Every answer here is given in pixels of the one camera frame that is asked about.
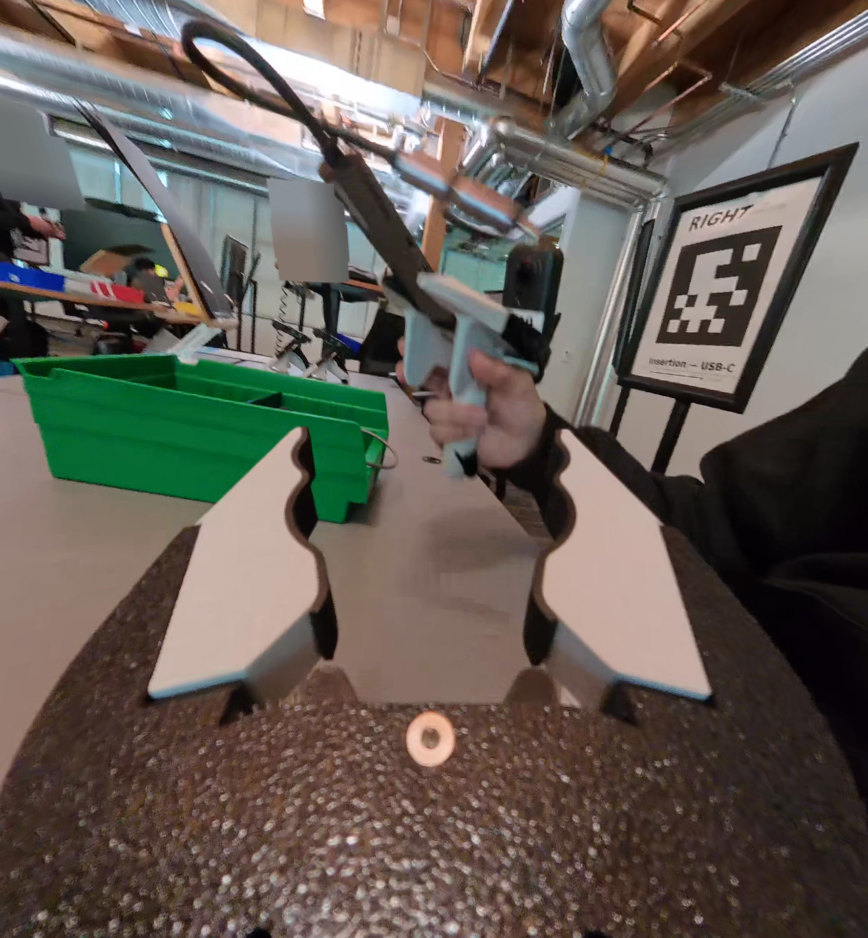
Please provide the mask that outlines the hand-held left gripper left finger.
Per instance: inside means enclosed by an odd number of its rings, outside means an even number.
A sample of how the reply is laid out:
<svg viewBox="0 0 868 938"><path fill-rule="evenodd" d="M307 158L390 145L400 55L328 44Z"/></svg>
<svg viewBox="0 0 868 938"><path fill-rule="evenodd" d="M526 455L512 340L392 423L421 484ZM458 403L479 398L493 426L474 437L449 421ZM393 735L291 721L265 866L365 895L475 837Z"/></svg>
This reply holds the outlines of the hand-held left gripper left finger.
<svg viewBox="0 0 868 938"><path fill-rule="evenodd" d="M330 578L311 543L315 476L308 430L293 428L203 516L151 700L242 687L256 703L278 701L334 657Z"/></svg>

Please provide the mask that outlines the large silver duct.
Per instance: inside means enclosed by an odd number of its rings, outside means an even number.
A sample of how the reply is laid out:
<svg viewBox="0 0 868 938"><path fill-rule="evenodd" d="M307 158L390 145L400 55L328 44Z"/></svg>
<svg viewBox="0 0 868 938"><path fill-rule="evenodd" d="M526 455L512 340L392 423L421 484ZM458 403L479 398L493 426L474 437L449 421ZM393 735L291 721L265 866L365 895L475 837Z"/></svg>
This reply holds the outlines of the large silver duct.
<svg viewBox="0 0 868 938"><path fill-rule="evenodd" d="M316 172L316 151L303 146L301 132L291 128L289 117L144 67L0 25L0 69L13 74L14 81L53 95L150 113L142 116L144 121L160 123L164 116L195 133L251 151L250 160L262 166ZM477 123L469 141L483 145L487 159L497 153L500 166L592 192L613 205L644 205L669 194L666 180L655 172L564 145L510 119Z"/></svg>

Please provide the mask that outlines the small blue plastic bin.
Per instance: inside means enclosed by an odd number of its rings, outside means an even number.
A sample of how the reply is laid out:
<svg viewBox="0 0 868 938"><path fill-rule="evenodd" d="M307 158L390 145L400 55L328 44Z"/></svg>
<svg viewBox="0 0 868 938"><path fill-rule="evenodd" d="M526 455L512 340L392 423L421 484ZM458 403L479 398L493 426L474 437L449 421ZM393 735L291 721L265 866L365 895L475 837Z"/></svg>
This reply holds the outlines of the small blue plastic bin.
<svg viewBox="0 0 868 938"><path fill-rule="evenodd" d="M65 277L36 267L21 267L0 261L0 282L13 287L62 293Z"/></svg>

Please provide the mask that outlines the green plastic bin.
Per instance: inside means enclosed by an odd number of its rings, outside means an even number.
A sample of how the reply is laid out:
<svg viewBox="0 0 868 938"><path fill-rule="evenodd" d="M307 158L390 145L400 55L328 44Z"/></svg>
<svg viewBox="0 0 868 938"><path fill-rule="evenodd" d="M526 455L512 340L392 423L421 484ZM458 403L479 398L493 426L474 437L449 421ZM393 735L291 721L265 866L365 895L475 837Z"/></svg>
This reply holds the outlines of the green plastic bin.
<svg viewBox="0 0 868 938"><path fill-rule="evenodd" d="M344 523L383 464L390 429L377 390L174 356L13 363L60 479L215 503L303 427L318 518Z"/></svg>

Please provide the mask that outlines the long wooden table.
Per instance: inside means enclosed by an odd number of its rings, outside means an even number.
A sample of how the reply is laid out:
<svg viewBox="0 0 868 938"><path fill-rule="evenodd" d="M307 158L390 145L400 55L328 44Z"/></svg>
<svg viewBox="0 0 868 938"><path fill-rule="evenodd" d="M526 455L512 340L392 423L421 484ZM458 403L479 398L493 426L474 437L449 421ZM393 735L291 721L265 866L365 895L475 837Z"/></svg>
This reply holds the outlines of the long wooden table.
<svg viewBox="0 0 868 938"><path fill-rule="evenodd" d="M0 294L13 298L20 298L25 301L56 301L62 303L71 303L76 306L101 307L112 310L148 313L166 322L175 324L198 324L200 322L209 322L209 320L203 318L202 316L189 312L178 311L175 308L165 306L164 304L124 301L115 298L107 298L93 293L88 295L78 295L73 293L66 294L65 292L60 291L26 287L20 284L0 281Z"/></svg>

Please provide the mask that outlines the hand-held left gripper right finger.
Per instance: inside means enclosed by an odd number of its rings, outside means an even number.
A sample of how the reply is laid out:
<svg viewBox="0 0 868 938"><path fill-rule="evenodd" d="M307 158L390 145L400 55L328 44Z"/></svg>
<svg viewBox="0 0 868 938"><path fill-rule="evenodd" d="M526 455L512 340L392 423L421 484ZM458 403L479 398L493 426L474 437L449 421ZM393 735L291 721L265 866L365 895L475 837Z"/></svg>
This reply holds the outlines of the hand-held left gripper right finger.
<svg viewBox="0 0 868 938"><path fill-rule="evenodd" d="M709 702L662 522L571 430L552 452L550 493L563 514L533 572L530 663L583 708L603 709L618 686Z"/></svg>

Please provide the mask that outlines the person's right forearm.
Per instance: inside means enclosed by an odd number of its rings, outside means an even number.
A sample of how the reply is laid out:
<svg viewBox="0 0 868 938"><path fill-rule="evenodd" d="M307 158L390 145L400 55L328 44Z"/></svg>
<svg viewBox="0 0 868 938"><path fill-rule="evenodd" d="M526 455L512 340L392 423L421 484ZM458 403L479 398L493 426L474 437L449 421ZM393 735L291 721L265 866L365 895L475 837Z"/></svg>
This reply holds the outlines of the person's right forearm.
<svg viewBox="0 0 868 938"><path fill-rule="evenodd" d="M682 533L705 563L733 587L774 564L767 481L761 464L768 440L759 428L711 450L701 479L646 469L615 436L598 428L576 433L580 444L664 525Z"/></svg>

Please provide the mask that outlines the person's black jacket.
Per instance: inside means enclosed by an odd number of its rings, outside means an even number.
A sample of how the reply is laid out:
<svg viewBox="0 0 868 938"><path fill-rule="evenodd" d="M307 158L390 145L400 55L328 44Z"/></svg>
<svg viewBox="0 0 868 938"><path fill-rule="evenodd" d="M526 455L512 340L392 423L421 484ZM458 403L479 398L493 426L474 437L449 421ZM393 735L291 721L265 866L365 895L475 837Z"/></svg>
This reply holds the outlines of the person's black jacket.
<svg viewBox="0 0 868 938"><path fill-rule="evenodd" d="M813 693L868 810L868 348L700 473L717 527L699 550Z"/></svg>

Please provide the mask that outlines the wooden stand with dark sheet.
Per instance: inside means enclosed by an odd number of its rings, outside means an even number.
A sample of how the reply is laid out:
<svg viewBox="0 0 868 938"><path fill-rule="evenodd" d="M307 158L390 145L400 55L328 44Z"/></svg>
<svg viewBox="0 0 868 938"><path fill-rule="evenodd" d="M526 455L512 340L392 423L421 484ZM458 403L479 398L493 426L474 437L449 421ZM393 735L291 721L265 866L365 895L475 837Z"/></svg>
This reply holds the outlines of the wooden stand with dark sheet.
<svg viewBox="0 0 868 938"><path fill-rule="evenodd" d="M159 209L164 219L163 237L182 276L203 326L198 335L234 332L240 315L222 285L210 253L193 226L182 215L169 188L142 151L117 127L100 116L94 108L76 101L76 110L127 167Z"/></svg>

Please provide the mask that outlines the framed marker sign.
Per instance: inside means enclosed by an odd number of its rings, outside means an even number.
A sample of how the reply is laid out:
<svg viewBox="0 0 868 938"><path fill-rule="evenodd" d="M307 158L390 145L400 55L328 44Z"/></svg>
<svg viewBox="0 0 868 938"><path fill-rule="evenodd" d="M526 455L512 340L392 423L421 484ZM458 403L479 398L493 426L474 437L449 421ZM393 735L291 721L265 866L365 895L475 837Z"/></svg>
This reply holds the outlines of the framed marker sign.
<svg viewBox="0 0 868 938"><path fill-rule="evenodd" d="M614 357L612 434L632 390L673 402L651 472L666 473L693 405L745 412L859 148L675 199L645 284L635 262Z"/></svg>

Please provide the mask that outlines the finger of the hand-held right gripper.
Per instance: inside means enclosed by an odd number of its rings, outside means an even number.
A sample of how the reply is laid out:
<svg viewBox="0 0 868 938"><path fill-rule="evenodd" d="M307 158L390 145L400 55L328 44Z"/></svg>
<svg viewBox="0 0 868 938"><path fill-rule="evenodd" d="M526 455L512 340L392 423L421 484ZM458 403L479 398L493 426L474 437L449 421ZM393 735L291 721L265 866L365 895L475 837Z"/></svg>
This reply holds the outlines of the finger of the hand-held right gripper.
<svg viewBox="0 0 868 938"><path fill-rule="evenodd" d="M324 158L320 176L334 187L352 220L381 255L389 270L382 288L395 307L416 311L437 327L454 331L455 315L419 286L419 275L432 272L430 264L362 157Z"/></svg>

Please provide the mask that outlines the person's right hand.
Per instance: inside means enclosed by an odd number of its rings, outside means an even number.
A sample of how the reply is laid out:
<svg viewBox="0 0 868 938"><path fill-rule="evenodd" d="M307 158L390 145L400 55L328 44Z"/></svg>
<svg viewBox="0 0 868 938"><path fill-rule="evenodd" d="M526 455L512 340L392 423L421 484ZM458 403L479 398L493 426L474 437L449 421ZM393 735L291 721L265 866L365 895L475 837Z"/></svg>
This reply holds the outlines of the person's right hand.
<svg viewBox="0 0 868 938"><path fill-rule="evenodd" d="M453 400L448 374L434 369L420 387L432 441L441 449L475 439L479 463L489 470L507 470L537 446L547 418L532 376L480 350L470 353L468 367L487 393L482 406Z"/></svg>

